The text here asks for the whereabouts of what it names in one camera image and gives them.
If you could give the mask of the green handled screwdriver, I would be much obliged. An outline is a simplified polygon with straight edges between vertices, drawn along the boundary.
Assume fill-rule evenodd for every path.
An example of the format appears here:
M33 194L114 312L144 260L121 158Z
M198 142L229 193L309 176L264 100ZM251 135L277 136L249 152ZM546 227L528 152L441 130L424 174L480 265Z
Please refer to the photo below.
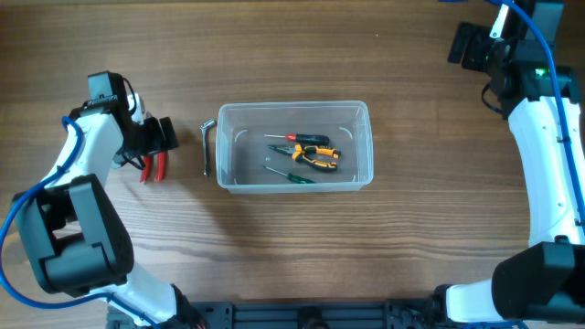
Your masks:
M302 185L314 184L314 181L313 180L310 180L308 178L303 178L301 176L294 175L292 173L285 174L285 173L283 173L281 171L278 171L278 170L273 169L271 167L268 167L266 165L264 166L264 168L267 169L267 170L272 171L273 173L276 173L278 175L284 176L288 181L290 181L292 183L295 183L295 184L302 184Z

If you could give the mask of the orange black pliers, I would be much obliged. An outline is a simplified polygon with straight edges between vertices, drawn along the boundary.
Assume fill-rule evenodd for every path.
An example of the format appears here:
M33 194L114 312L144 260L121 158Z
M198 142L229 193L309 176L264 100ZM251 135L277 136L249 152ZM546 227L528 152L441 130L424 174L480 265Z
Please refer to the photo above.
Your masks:
M341 152L335 148L322 145L303 145L296 144L295 146L269 144L268 148L279 153L290 156L296 163L305 164L311 168L324 172L332 173L338 168L337 160L341 156ZM318 159L318 156L328 156L332 162L326 162Z

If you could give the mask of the black red screwdriver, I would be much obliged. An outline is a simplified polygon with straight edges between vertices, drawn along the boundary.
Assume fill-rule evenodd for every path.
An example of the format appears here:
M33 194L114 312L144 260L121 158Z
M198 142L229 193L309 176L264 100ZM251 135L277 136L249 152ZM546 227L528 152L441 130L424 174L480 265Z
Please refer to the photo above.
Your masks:
M289 142L295 143L307 143L307 144L314 144L314 145L328 145L330 143L330 139L325 135L319 134L285 134L285 135L275 135L275 134L265 134L265 137L270 138L280 138L285 139Z

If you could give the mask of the red handled pruning shears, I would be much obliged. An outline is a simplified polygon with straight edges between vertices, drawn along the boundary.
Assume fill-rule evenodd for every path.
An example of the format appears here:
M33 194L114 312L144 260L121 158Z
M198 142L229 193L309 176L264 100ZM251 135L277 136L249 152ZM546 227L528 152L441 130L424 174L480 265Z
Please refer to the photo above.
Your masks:
M161 182L165 178L166 172L166 162L167 162L167 152L162 152L157 154L156 156L144 156L142 158L144 165L141 171L141 177L139 182L144 183L150 176L153 165L156 165L154 180L155 182Z

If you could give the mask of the silver socket wrench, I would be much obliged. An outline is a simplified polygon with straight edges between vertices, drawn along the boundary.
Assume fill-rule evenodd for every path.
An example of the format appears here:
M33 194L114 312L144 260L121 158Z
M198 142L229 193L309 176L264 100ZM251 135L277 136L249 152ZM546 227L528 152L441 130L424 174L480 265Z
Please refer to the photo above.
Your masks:
M210 174L210 161L209 161L209 150L208 150L208 135L209 131L213 129L218 122L215 119L209 119L200 125L200 131L202 133L202 150L204 156L204 176L209 177Z

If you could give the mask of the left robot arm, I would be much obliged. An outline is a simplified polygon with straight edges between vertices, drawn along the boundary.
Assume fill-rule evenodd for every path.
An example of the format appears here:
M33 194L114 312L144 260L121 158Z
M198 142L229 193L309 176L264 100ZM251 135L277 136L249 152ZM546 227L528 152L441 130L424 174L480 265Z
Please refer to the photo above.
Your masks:
M18 194L1 228L17 226L38 285L67 302L39 302L1 284L30 307L57 310L104 301L143 328L203 328L204 317L174 285L134 260L133 245L104 186L111 169L144 168L148 155L178 146L169 118L142 112L128 79L110 71L88 77L90 98L62 118L68 134L57 162Z

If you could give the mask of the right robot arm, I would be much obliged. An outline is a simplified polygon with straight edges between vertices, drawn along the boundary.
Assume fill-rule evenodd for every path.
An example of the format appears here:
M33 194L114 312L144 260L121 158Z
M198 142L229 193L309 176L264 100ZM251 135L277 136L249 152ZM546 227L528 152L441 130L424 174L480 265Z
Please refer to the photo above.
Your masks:
M584 321L584 152L580 88L554 59L564 5L498 0L491 27L463 22L448 60L488 75L493 111L508 122L529 203L528 246L489 279L443 285L427 319L466 328Z

